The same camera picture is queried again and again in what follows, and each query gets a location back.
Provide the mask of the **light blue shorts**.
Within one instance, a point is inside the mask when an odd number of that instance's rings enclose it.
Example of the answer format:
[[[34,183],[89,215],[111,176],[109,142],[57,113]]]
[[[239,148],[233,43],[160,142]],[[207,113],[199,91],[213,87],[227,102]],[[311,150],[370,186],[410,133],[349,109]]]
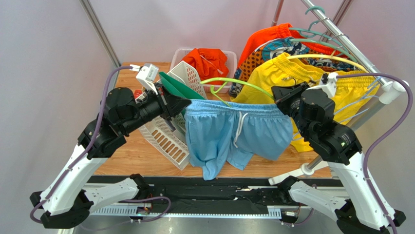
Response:
[[[244,170],[254,155],[277,160],[290,145],[293,124],[275,104],[225,104],[193,99],[185,110],[190,164],[213,180],[226,163]]]

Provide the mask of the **orange shorts front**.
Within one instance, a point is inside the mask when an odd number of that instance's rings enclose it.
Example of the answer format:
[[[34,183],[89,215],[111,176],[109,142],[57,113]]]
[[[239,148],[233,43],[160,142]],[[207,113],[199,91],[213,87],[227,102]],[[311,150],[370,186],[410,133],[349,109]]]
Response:
[[[226,66],[227,56],[220,49],[194,48],[182,61],[192,66],[201,81],[210,78],[226,78],[229,69]]]

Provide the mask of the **light blue wire hanger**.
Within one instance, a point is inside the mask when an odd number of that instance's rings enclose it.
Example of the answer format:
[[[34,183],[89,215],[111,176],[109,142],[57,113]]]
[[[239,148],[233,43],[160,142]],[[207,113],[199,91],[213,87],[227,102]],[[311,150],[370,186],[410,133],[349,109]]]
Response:
[[[341,78],[337,81],[334,120],[346,124],[363,113],[362,107],[375,98],[379,86],[373,76]]]

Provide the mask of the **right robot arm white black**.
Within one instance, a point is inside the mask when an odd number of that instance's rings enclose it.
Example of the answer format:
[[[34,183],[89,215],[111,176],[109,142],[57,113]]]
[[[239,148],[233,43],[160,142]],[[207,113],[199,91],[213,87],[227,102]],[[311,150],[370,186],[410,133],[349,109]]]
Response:
[[[344,234],[386,234],[389,228],[402,225],[404,212],[390,207],[370,180],[355,132],[334,121],[335,102],[305,82],[271,90],[278,109],[294,120],[301,136],[337,174],[349,196],[326,194],[290,175],[277,185],[280,200],[317,210],[333,219]]]

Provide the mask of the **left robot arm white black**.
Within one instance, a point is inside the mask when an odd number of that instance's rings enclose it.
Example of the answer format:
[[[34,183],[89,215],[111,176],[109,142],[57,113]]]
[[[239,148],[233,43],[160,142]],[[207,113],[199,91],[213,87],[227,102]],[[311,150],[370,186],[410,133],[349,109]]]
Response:
[[[111,90],[102,100],[97,118],[78,137],[73,154],[58,177],[46,190],[31,194],[34,209],[44,210],[37,222],[46,229],[70,229],[113,203],[133,199],[142,202],[148,196],[149,185],[139,174],[95,190],[86,190],[84,186],[126,143],[130,133],[158,117],[171,120],[190,104],[189,99],[171,94],[160,83],[142,101],[136,101],[129,88]]]

